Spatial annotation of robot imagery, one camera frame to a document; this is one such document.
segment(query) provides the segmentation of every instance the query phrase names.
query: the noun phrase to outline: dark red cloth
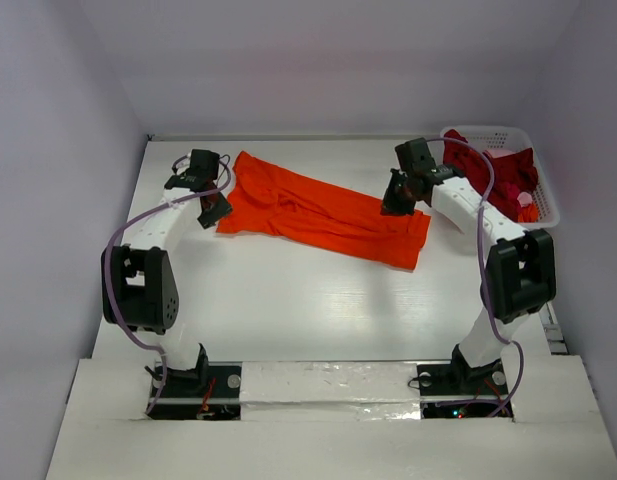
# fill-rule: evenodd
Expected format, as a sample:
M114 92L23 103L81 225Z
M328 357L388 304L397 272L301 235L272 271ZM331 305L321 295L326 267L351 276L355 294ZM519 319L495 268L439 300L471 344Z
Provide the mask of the dark red cloth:
M466 141L456 130L450 130L445 137ZM455 165L464 172L472 188L483 195L490 180L488 167L484 161L463 145L451 142L444 142L444 145L444 163ZM488 201L516 222L519 202L509 196L506 183L516 185L522 192L532 193L537 188L539 173L533 164L532 148L506 157L493 158L490 161L495 170L495 185Z

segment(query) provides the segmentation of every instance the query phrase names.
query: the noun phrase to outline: orange fabric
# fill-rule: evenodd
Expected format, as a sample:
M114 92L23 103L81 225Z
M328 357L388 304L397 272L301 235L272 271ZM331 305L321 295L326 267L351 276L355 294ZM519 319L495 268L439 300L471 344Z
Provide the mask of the orange fabric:
M219 233L284 236L355 257L412 270L426 242L430 217L385 217L381 201L320 182L242 152L237 185L228 195L233 212Z
M535 223L537 220L539 220L539 209L534 203L523 207L517 217L519 223Z

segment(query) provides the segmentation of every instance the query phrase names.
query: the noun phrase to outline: white plastic basket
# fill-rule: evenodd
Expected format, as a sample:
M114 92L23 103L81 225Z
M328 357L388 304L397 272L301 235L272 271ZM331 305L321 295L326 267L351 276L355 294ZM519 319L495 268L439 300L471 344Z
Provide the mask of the white plastic basket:
M541 166L539 155L537 155L537 151L526 132L514 127L458 125L444 128L441 131L441 136L443 137L449 130L453 129L457 130L461 136L468 140L468 143L480 151L487 148L505 148L513 152L520 152L526 148L532 148L535 168L539 173L539 183L532 193L532 199L539 209L539 220L535 223L522 223L521 225L529 230L535 230L554 227L559 223L559 211L555 199L546 182L546 175Z

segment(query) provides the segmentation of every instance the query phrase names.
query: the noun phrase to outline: white arm segment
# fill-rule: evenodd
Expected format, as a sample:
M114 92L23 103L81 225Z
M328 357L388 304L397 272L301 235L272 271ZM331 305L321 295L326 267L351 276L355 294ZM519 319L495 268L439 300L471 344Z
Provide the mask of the white arm segment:
M190 194L191 191L185 188L164 190L159 204L168 203ZM183 233L195 222L199 215L201 215L201 203L198 199L174 204L170 208L149 217L139 232L131 238L130 248L150 250L153 247L159 247L172 255ZM144 331L138 331L136 334L144 343L160 344L163 347L166 351L168 368L189 370L195 367L199 356L199 342L192 335L187 334L186 322L175 321L165 335Z
M465 234L477 237L477 211L481 195L470 185L466 178L453 177L444 180L432 190L432 207L448 217ZM523 237L526 229L502 215L490 203L484 206L484 248L490 247L503 238L514 240ZM508 325L495 319L497 329L502 337L510 340L528 315L516 318ZM504 345L492 333L488 312L482 308L468 336L459 344L464 359L472 368L488 365L501 358Z

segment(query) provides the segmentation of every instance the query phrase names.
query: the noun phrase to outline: gray wall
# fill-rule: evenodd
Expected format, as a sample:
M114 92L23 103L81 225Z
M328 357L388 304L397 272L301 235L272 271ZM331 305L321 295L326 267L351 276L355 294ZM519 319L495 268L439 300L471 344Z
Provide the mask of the gray wall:
M45 478L144 146L79 4L0 0L0 480Z
M578 0L81 0L150 133L508 123Z
M528 96L522 126L561 211L555 308L617 450L617 0L584 1Z

